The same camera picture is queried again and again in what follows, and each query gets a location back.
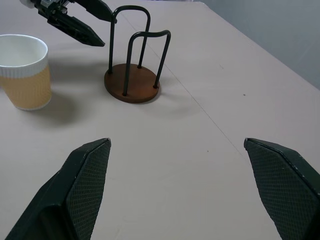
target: gray wall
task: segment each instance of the gray wall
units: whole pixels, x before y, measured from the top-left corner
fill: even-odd
[[[200,0],[320,89],[320,0]]]

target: table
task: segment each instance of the table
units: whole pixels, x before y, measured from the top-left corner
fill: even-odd
[[[93,240],[280,239],[255,184],[245,137],[300,152],[320,172],[320,92],[200,2],[108,0],[151,13],[151,30],[172,39],[148,104],[104,88],[110,24],[74,4],[106,42],[82,45],[18,1],[0,3],[0,34],[39,37],[49,47],[53,98],[20,111],[0,89],[0,239],[34,194],[82,144],[111,138]],[[143,13],[118,15],[114,64],[124,63]],[[137,39],[132,62],[140,55]],[[143,65],[157,71],[163,39],[148,39]]]

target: mug holder stand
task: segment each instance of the mug holder stand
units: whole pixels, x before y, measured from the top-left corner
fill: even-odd
[[[115,38],[115,23],[117,15],[125,10],[142,11],[147,16],[145,31],[136,32],[129,40],[126,63],[112,66]],[[169,48],[171,33],[169,30],[159,32],[149,32],[151,16],[147,9],[141,6],[125,5],[118,7],[112,14],[110,28],[110,49],[109,49],[109,69],[104,75],[104,86],[107,91],[116,99],[126,103],[145,103],[153,99],[159,92],[159,79],[165,63]],[[145,54],[147,38],[159,38],[166,36],[164,50],[160,60],[157,75],[151,70],[142,66]],[[132,48],[136,38],[143,37],[142,49],[139,63],[132,64]]]

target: wooden base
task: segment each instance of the wooden base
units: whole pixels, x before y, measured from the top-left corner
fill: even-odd
[[[138,104],[145,103],[153,99],[159,92],[158,88],[154,88],[156,75],[149,69],[138,65],[130,65],[130,75],[128,83],[128,92],[123,96],[126,64],[118,64],[112,67],[112,73],[108,72],[104,75],[104,86],[107,91],[116,99],[126,103]]]

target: paper cup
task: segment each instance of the paper cup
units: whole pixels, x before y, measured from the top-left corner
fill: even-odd
[[[47,105],[52,95],[47,45],[32,36],[0,35],[0,86],[18,109]]]

